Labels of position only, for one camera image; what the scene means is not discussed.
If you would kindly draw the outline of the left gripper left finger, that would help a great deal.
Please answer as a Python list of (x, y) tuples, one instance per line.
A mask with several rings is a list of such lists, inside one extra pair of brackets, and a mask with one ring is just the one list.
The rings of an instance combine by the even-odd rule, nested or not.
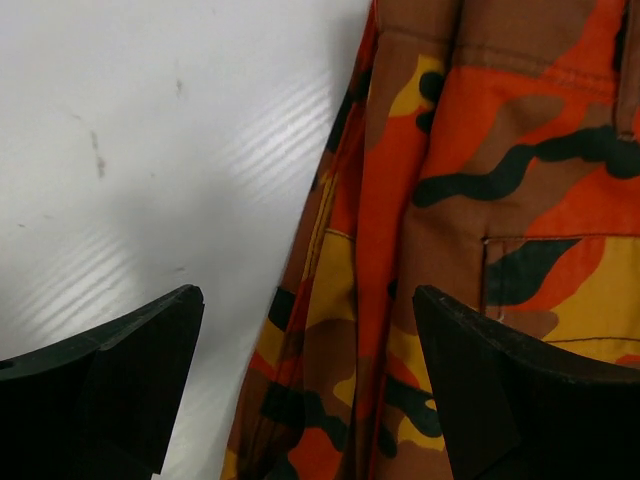
[(4, 479), (150, 479), (161, 472), (204, 313), (181, 286), (1, 363)]

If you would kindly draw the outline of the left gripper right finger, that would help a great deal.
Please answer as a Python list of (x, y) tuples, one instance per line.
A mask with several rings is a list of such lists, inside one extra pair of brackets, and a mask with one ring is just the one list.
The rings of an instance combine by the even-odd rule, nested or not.
[(432, 286), (413, 305), (454, 478), (638, 478), (638, 370), (547, 344)]

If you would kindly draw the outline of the orange camouflage garment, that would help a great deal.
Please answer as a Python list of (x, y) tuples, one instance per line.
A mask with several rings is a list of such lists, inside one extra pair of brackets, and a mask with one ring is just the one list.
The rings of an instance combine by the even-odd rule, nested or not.
[(222, 477), (452, 478), (425, 285), (638, 366), (637, 2), (371, 5)]

